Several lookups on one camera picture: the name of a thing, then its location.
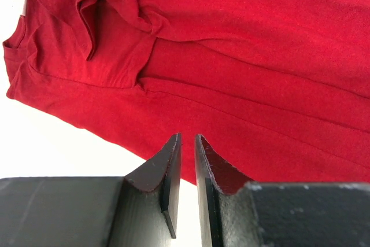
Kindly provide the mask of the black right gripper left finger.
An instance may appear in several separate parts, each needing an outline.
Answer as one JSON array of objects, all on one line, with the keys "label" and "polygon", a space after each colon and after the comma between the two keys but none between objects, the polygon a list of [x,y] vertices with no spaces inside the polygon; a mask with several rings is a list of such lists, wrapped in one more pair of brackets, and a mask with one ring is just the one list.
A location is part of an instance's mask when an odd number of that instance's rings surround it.
[{"label": "black right gripper left finger", "polygon": [[2,246],[170,246],[180,134],[126,176],[1,180]]}]

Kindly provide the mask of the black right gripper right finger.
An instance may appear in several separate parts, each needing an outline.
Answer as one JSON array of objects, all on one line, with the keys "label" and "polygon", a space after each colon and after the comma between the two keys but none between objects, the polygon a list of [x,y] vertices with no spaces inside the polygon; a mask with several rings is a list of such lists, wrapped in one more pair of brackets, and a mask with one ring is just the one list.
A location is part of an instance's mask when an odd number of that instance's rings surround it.
[{"label": "black right gripper right finger", "polygon": [[261,183],[195,137],[203,246],[368,246],[369,184]]}]

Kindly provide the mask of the dark red t shirt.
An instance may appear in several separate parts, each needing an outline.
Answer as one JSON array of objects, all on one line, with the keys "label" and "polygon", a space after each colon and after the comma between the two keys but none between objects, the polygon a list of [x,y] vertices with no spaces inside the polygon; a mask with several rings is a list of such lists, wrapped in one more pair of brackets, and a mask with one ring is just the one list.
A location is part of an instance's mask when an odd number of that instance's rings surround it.
[{"label": "dark red t shirt", "polygon": [[261,182],[369,181],[369,0],[26,0],[7,95],[151,157],[194,136]]}]

